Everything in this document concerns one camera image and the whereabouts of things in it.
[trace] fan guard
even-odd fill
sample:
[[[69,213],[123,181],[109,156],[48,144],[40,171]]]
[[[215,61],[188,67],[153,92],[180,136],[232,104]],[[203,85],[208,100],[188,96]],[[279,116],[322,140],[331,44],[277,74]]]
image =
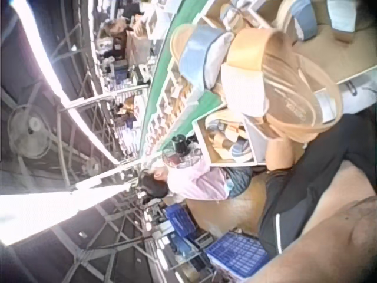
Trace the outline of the fan guard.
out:
[[[37,106],[21,105],[8,119],[11,150],[22,157],[40,159],[51,148],[51,129]]]
[[[94,157],[89,158],[84,167],[85,171],[88,173],[89,176],[95,176],[100,174],[100,162]]]
[[[180,156],[174,149],[173,142],[169,141],[163,148],[162,159],[165,165],[171,168],[187,168],[196,164],[202,156],[199,144],[190,143],[188,146],[188,154]]]

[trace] electric fan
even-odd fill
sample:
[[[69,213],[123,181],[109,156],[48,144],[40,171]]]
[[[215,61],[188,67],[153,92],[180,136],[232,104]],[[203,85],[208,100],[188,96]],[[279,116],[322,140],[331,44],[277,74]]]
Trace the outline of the electric fan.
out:
[[[179,134],[164,146],[162,159],[165,165],[171,168],[187,168],[196,164],[201,155],[201,149],[197,142]]]
[[[37,106],[17,107],[8,119],[11,150],[19,156],[39,159],[51,147],[51,129]]]
[[[89,176],[95,176],[100,174],[101,165],[96,158],[91,157],[87,160],[86,164],[83,165],[82,169],[84,173],[88,173]]]

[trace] blue plastic crate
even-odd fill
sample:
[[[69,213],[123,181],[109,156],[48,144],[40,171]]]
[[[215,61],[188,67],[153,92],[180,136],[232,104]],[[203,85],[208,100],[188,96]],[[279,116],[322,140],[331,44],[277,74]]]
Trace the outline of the blue plastic crate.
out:
[[[186,237],[196,230],[190,215],[181,205],[175,204],[168,206],[165,208],[165,212],[177,234],[181,237]]]
[[[209,258],[240,279],[252,276],[269,261],[258,240],[232,232],[215,241],[206,252]]]

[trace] cardboard box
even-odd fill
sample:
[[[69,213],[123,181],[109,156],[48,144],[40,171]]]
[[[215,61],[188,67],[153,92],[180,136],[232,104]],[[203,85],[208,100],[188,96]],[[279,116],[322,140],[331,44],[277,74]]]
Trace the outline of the cardboard box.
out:
[[[199,146],[203,153],[203,157],[210,166],[217,167],[242,167],[242,166],[256,166],[265,165],[264,156],[266,154],[267,148],[267,137],[263,135],[255,126],[251,123],[247,123],[246,120],[243,121],[246,133],[248,135],[249,144],[253,153],[253,159],[248,162],[239,163],[234,159],[222,159],[219,155],[219,149],[214,149],[211,141],[208,137],[208,132],[205,129],[205,119],[206,117],[218,110],[225,109],[227,106],[225,104],[216,107],[214,110],[209,111],[205,115],[197,118],[193,121],[193,127],[195,135],[198,139]]]

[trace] pink shirt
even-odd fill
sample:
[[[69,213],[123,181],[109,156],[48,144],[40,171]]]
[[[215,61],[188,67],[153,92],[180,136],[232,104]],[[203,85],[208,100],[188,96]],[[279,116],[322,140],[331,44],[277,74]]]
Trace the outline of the pink shirt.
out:
[[[167,184],[173,193],[187,199],[225,200],[229,195],[225,172],[208,166],[204,158],[192,167],[169,168]]]

